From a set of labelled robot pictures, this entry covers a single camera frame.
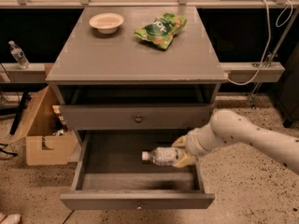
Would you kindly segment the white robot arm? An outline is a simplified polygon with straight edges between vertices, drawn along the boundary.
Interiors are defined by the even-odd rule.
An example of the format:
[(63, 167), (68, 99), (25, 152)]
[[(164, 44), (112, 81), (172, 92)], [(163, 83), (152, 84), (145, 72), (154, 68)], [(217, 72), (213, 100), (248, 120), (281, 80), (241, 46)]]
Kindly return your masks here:
[(227, 109), (216, 111), (207, 125), (189, 131), (173, 143), (172, 147), (182, 150), (182, 156), (174, 167), (193, 165), (212, 150), (236, 143), (252, 146), (299, 174), (298, 138), (256, 126), (247, 118)]

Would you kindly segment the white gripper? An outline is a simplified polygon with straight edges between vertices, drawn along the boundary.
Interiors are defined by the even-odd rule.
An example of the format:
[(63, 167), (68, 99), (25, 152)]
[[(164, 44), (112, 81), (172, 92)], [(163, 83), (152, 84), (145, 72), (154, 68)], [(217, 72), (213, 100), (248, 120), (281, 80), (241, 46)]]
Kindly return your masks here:
[(201, 128), (196, 128), (182, 135), (173, 144), (175, 148), (185, 148), (190, 153), (182, 151), (178, 154), (178, 159), (173, 163), (176, 168), (182, 168), (189, 165), (194, 165), (197, 162), (196, 157), (203, 157), (209, 153), (209, 150), (205, 149), (204, 142), (200, 140), (201, 137), (205, 137)]

